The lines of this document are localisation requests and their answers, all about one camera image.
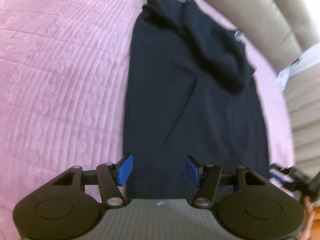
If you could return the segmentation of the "navy blue garment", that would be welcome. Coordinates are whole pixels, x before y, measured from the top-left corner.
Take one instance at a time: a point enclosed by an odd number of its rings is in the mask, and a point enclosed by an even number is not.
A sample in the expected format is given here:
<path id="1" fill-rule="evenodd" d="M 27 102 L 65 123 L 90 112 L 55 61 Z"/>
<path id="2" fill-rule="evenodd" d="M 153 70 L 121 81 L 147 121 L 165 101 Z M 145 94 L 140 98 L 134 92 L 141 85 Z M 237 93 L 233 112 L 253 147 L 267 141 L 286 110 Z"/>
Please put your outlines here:
<path id="1" fill-rule="evenodd" d="M 268 178 L 267 131 L 254 68 L 233 30 L 194 1 L 147 0 L 130 47 L 123 150 L 127 196 L 192 198 L 188 155 Z"/>

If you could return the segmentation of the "cream window curtain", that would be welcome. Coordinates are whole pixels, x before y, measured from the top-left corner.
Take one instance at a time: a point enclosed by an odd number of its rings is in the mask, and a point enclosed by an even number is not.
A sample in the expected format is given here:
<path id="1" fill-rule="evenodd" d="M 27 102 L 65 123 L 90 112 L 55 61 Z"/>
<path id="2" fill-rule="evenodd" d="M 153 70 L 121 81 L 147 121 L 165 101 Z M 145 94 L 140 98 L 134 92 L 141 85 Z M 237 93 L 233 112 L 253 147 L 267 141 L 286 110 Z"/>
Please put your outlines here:
<path id="1" fill-rule="evenodd" d="M 291 68 L 284 94 L 296 165 L 313 177 L 319 172 L 319 44 L 304 52 Z"/>

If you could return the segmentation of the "pink quilted bedspread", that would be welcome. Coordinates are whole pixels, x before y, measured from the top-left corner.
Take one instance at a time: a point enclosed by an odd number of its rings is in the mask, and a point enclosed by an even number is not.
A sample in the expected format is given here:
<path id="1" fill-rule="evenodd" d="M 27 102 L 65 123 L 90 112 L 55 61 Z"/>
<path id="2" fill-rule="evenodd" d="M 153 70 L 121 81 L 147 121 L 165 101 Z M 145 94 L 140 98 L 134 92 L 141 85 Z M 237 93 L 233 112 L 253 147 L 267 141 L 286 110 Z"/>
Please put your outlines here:
<path id="1" fill-rule="evenodd" d="M 73 165 L 123 152 L 129 47 L 145 0 L 1 0 L 1 239 L 19 239 L 16 203 Z M 205 0 L 198 6 L 237 29 Z M 295 161 L 277 71 L 244 38 L 272 162 Z"/>

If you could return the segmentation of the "beige leather headboard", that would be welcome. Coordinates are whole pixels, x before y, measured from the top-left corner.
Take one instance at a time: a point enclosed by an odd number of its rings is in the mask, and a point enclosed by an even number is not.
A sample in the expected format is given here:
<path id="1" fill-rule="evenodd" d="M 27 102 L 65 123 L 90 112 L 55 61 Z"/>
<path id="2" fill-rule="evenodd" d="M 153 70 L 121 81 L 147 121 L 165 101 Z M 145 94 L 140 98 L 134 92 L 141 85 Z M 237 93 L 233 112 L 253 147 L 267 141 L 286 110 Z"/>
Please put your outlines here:
<path id="1" fill-rule="evenodd" d="M 319 43 L 319 0 L 205 0 L 262 52 L 276 71 Z"/>

